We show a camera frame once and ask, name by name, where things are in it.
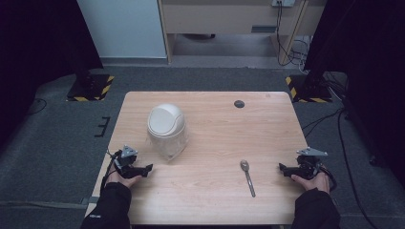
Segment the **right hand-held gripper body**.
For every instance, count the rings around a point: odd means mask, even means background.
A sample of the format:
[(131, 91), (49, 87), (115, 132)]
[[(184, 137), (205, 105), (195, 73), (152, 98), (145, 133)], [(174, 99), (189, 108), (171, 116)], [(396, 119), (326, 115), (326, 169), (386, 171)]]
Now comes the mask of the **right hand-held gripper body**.
[(311, 147), (298, 150), (299, 155), (296, 160), (299, 165), (298, 176), (304, 179), (314, 178), (320, 171), (322, 166), (321, 156), (328, 156), (327, 152), (320, 151)]

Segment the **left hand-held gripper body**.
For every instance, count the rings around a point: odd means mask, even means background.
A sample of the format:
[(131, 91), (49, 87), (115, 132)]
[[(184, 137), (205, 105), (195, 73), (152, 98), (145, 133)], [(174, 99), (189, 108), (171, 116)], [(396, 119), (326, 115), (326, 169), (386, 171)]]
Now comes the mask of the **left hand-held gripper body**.
[(138, 151), (128, 145), (115, 152), (114, 164), (120, 175), (132, 175), (135, 172), (132, 164), (136, 161), (137, 155)]

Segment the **person's left hand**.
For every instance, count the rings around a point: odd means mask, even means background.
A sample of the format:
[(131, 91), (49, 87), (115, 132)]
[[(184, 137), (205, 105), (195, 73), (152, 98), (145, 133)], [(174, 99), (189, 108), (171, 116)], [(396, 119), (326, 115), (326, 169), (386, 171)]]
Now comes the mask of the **person's left hand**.
[(127, 188), (131, 188), (142, 179), (142, 176), (124, 178), (118, 172), (111, 172), (106, 179), (106, 183), (119, 182)]

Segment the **person's right hand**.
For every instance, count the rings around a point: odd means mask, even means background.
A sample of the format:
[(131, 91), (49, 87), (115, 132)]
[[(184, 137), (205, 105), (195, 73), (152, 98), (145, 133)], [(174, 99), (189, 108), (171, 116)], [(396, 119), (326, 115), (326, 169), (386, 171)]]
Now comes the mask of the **person's right hand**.
[(311, 180), (306, 180), (297, 175), (292, 175), (291, 179), (301, 184), (306, 191), (318, 189), (327, 194), (330, 192), (329, 177), (325, 173), (319, 173)]

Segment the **metal spoon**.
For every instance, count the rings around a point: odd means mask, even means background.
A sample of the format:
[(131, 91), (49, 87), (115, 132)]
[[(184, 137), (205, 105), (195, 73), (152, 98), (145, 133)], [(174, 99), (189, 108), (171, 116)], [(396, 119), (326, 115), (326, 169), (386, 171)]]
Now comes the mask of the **metal spoon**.
[(249, 174), (249, 164), (248, 164), (248, 162), (246, 160), (242, 159), (241, 162), (240, 162), (240, 167), (245, 172), (245, 177), (246, 177), (246, 181), (247, 181), (247, 184), (248, 184), (248, 187), (249, 187), (250, 194), (255, 198), (256, 193), (255, 193), (254, 186), (253, 186), (250, 174)]

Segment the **white swing-lid trash can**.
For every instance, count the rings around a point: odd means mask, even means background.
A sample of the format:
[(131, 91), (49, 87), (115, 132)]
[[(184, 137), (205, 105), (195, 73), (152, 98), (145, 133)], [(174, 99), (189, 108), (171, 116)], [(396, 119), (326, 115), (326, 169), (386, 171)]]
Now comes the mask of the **white swing-lid trash can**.
[(177, 157), (188, 143), (188, 131), (182, 110), (170, 103), (154, 107), (147, 121), (152, 146), (167, 160)]

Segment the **black stand base hazard stripes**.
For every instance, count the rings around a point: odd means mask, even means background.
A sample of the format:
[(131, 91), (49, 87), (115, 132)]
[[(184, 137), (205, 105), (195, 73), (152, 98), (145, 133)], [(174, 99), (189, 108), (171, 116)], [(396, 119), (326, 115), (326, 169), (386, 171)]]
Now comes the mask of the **black stand base hazard stripes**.
[(67, 94), (68, 101), (99, 101), (109, 92), (114, 77), (109, 74), (91, 74), (86, 83), (76, 80)]
[(286, 78), (293, 102), (331, 102), (329, 85), (323, 78), (293, 74)]

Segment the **dark curtain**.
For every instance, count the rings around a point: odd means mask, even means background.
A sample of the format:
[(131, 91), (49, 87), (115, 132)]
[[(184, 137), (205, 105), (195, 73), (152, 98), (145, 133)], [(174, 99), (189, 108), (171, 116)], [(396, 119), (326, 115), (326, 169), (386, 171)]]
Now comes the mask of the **dark curtain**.
[(405, 0), (327, 0), (305, 68), (348, 77), (357, 128), (405, 188)]
[(37, 89), (75, 72), (73, 59), (87, 70), (102, 67), (77, 0), (0, 0), (0, 148)]

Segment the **white cabinet panel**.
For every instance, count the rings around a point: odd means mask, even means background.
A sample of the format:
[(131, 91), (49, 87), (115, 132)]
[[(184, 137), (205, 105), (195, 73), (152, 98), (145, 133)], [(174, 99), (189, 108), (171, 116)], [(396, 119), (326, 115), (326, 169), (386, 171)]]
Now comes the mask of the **white cabinet panel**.
[(100, 57), (166, 57), (158, 0), (77, 0)]

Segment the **grey power strip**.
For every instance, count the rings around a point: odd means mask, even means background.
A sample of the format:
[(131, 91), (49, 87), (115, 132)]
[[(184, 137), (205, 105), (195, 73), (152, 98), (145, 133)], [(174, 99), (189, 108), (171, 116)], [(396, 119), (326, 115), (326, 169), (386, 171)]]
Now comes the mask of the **grey power strip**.
[(272, 7), (292, 8), (294, 4), (295, 0), (272, 0), (271, 2)]

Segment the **light wooden desk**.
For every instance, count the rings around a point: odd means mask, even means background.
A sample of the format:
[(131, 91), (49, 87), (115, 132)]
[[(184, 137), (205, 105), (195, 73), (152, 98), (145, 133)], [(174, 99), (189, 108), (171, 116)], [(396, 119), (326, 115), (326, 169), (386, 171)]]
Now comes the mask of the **light wooden desk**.
[(262, 33), (286, 64), (295, 38), (314, 35), (327, 1), (295, 0), (284, 8), (272, 0), (158, 0), (166, 53), (172, 55), (177, 34)]

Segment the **black comb-shaped floor bracket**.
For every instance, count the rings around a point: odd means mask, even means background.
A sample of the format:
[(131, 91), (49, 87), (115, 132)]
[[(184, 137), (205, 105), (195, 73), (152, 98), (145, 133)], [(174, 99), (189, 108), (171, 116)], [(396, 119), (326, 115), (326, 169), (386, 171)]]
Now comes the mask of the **black comb-shaped floor bracket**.
[(102, 119), (104, 122), (102, 124), (98, 125), (98, 128), (100, 129), (100, 132), (98, 134), (95, 134), (95, 137), (104, 137), (106, 130), (108, 128), (108, 125), (110, 123), (111, 117), (110, 116), (103, 116)]

